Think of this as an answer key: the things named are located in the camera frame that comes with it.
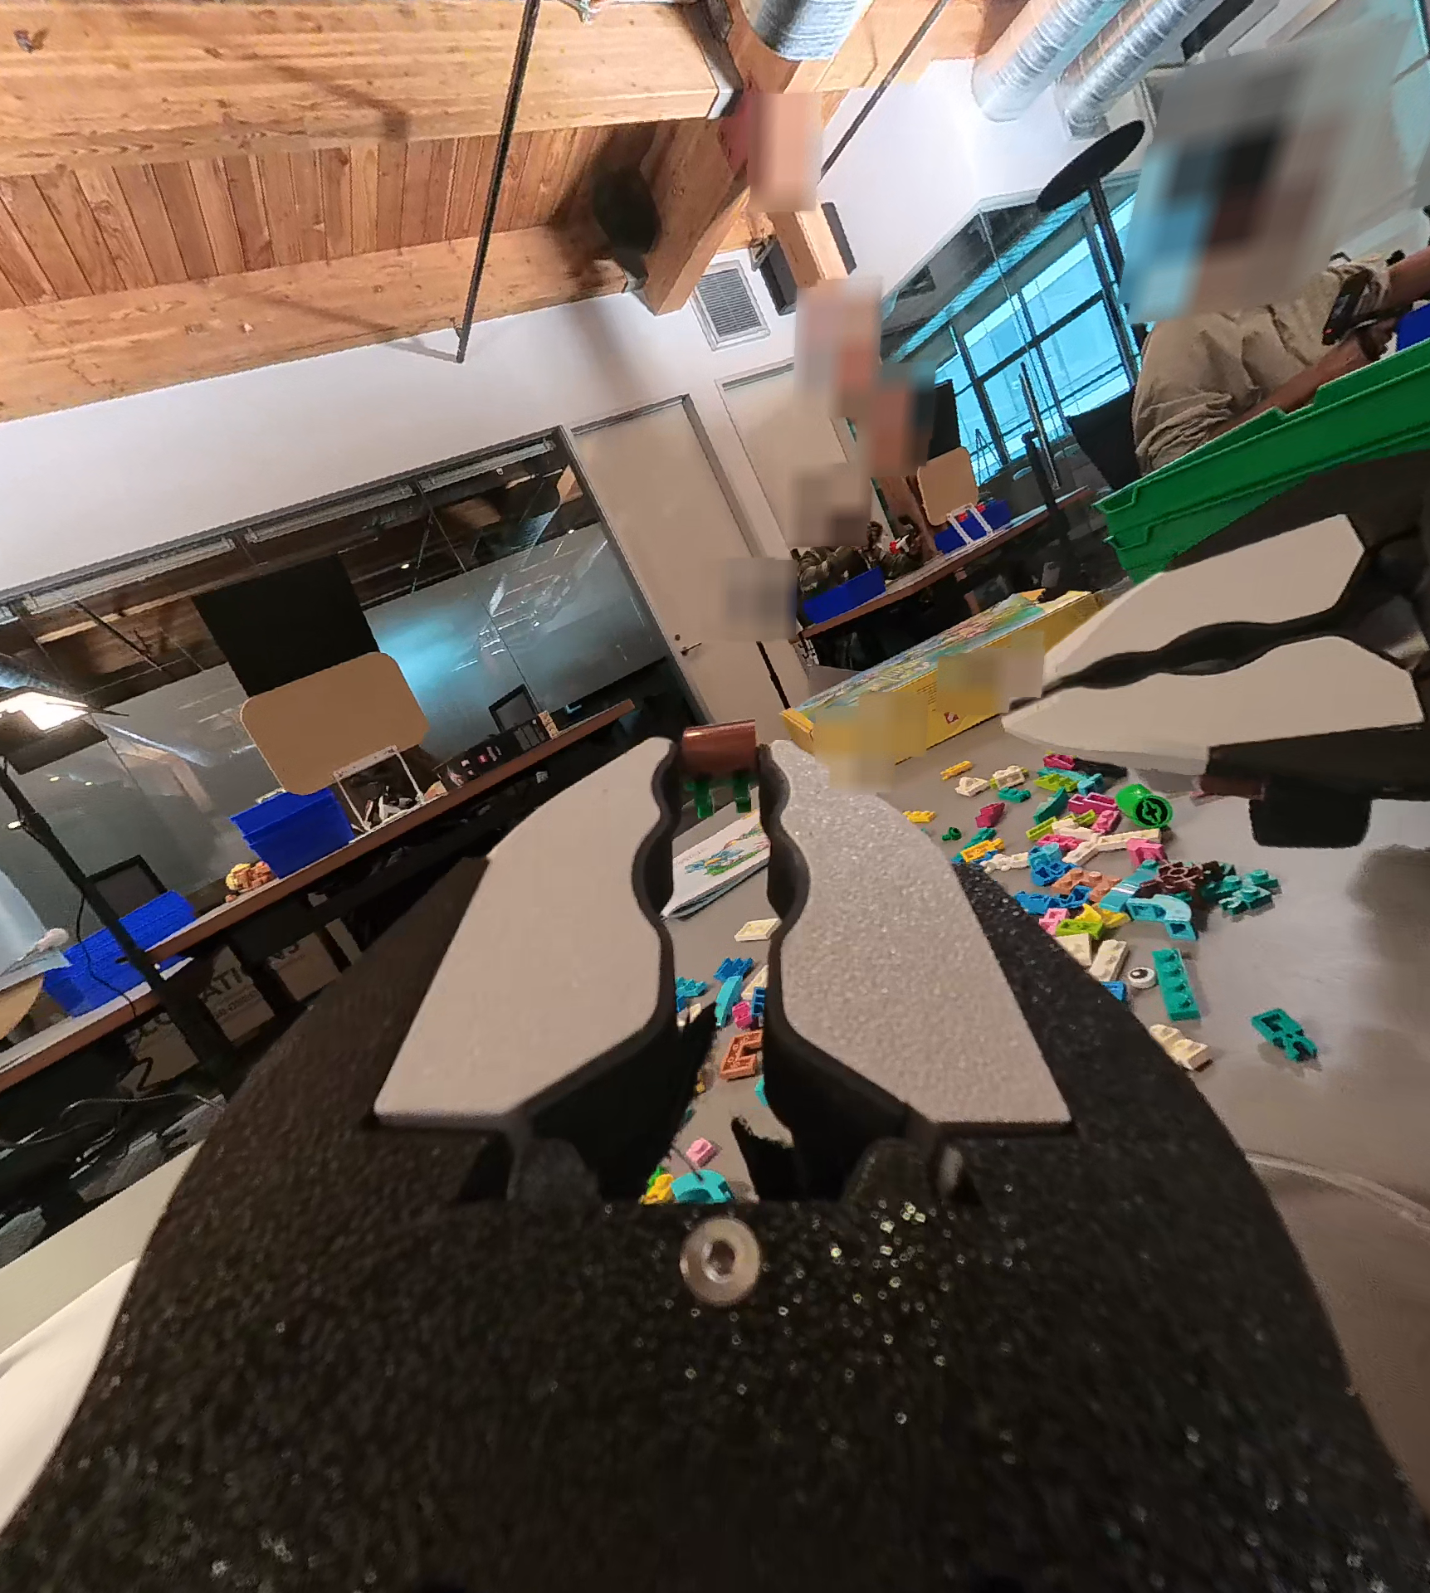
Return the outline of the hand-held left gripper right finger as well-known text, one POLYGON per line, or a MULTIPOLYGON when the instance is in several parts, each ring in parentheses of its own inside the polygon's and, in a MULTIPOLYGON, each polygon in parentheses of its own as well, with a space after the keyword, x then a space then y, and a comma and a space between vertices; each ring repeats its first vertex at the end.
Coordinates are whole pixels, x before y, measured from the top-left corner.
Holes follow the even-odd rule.
POLYGON ((788 1138, 733 1118, 753 1198, 863 1199, 878 1163, 977 1198, 991 1164, 1070 1158, 1070 1105, 961 872, 791 743, 763 748, 762 791, 763 1078, 788 1138))

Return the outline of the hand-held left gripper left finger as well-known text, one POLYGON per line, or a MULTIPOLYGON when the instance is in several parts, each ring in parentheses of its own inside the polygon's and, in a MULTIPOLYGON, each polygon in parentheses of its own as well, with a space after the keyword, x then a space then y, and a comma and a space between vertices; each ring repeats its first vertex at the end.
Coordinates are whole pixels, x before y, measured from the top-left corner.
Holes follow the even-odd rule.
POLYGON ((677 1023, 679 745, 650 736, 488 854, 375 1103, 392 1130, 568 1143, 607 1198, 639 1193, 700 1060, 677 1023))

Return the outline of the brown and green brick assembly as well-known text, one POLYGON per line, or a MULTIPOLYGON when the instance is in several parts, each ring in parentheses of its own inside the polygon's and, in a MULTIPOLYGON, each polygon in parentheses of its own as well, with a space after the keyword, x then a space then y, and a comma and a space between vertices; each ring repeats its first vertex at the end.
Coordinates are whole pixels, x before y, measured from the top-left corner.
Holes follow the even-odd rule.
POLYGON ((755 720, 689 726, 680 741, 680 769, 695 816, 710 818, 718 803, 718 786, 727 786, 737 811, 753 809, 753 779, 758 768, 758 726, 755 720))

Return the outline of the grey desk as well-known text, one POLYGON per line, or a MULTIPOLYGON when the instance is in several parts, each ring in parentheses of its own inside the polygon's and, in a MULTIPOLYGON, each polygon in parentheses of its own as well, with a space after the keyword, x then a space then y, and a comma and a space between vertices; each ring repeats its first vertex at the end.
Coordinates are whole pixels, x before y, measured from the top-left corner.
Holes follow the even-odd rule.
MULTIPOLYGON (((1430 811, 1266 852, 1279 906, 1210 927, 1214 1058, 1175 1067, 1231 1140, 1430 1208, 1430 811)), ((1430 1589, 1430 1239, 1259 1171, 1278 1218, 1128 1193, 740 1211, 740 1304, 659 1271, 619 1349, 657 1397, 609 1589, 1430 1589)))

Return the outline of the green plastic bin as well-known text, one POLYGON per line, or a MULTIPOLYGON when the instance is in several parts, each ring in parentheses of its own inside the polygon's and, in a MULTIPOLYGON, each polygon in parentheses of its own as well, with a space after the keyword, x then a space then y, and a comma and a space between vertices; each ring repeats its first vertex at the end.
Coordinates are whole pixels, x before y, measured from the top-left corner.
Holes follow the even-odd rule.
POLYGON ((1430 449, 1430 336, 1271 409, 1098 504, 1135 582, 1311 474, 1430 449))

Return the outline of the black office chair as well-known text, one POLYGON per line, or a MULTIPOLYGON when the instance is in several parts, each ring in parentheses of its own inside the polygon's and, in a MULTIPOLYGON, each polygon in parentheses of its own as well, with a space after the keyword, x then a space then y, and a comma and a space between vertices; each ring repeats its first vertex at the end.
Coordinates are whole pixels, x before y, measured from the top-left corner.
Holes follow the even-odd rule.
POLYGON ((1065 414, 1072 446, 1064 459, 1073 487, 1112 492, 1140 477, 1132 409, 1133 391, 1125 388, 1105 403, 1065 414))

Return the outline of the black equipment box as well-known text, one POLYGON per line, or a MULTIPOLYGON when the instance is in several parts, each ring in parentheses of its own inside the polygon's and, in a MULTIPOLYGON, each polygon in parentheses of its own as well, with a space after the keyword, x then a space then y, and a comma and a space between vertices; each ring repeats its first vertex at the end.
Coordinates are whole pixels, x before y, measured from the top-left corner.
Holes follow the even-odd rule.
POLYGON ((493 736, 453 753, 438 766, 438 778, 450 788, 466 786, 528 750, 544 746, 554 733, 553 716, 538 713, 519 725, 498 730, 493 736))

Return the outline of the yellow toy brick box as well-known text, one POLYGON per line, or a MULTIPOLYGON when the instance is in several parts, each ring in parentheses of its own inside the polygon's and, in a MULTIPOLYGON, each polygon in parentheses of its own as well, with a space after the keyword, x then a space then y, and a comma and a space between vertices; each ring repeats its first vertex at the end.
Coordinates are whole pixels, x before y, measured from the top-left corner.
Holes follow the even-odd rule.
POLYGON ((1025 665, 1040 663, 1045 653, 1092 620, 1100 604, 1092 592, 1068 592, 1050 602, 1024 592, 974 614, 962 623, 908 647, 894 657, 869 665, 843 682, 786 708, 782 720, 791 741, 815 750, 820 716, 840 718, 873 695, 886 695, 896 705, 896 725, 903 741, 899 761, 941 746, 952 736, 992 720, 1007 710, 1000 678, 1025 665), (986 665, 986 680, 969 695, 952 695, 944 680, 971 658, 986 665))

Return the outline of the black panel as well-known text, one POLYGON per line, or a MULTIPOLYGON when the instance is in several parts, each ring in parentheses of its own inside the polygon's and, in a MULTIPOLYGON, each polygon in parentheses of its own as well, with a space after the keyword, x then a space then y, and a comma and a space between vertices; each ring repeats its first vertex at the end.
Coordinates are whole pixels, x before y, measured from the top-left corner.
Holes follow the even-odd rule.
POLYGON ((201 592, 193 602, 247 696, 380 652, 339 555, 201 592))

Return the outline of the small black monitor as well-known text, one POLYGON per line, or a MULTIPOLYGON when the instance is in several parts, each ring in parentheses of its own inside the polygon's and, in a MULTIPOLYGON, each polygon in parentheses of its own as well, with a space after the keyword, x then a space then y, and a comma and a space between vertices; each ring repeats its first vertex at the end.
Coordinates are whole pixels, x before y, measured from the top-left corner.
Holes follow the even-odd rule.
POLYGON ((91 871, 90 881, 120 917, 139 911, 168 892, 166 881, 139 852, 91 871))

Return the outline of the white door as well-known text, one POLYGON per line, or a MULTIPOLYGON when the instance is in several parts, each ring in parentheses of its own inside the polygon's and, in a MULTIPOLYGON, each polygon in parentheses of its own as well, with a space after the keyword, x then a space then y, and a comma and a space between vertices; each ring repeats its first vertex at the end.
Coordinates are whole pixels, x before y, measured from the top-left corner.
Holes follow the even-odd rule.
POLYGON ((783 740, 805 672, 786 642, 723 635, 723 569, 753 544, 690 399, 574 428, 566 441, 702 716, 752 720, 760 741, 783 740))

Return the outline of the black pendant lamp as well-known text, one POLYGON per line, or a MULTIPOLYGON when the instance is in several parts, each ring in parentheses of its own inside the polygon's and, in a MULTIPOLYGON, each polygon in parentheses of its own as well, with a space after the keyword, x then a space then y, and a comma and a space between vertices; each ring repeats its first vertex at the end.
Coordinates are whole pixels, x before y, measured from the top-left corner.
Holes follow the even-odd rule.
POLYGON ((1045 215, 1083 194, 1098 190, 1103 180, 1140 147, 1145 134, 1143 121, 1130 121, 1107 131, 1047 180, 1037 195, 1037 210, 1045 215))

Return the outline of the white rounded board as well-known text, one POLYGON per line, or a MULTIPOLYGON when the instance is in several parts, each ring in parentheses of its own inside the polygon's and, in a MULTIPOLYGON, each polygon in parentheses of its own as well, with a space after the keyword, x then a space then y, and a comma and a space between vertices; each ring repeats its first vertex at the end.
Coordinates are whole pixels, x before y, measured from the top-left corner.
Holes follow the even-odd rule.
POLYGON ((0 1269, 0 1533, 81 1403, 189 1148, 0 1269))

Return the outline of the black wall speaker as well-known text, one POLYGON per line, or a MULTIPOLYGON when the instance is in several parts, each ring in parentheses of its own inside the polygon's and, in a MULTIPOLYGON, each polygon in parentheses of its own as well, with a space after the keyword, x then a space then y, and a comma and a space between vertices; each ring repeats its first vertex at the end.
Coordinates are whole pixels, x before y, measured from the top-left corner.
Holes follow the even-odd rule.
POLYGON ((856 260, 846 242, 838 205, 783 210, 767 219, 757 268, 778 313, 796 310, 801 292, 828 280, 845 280, 856 260))

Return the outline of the wall air vent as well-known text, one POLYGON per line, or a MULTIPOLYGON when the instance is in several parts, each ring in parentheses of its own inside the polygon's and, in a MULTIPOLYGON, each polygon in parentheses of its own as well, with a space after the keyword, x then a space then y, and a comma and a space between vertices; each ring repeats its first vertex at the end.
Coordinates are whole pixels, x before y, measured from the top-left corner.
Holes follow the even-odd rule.
POLYGON ((768 338, 770 328, 752 285, 738 263, 713 263, 697 280, 690 307, 712 350, 737 348, 768 338))

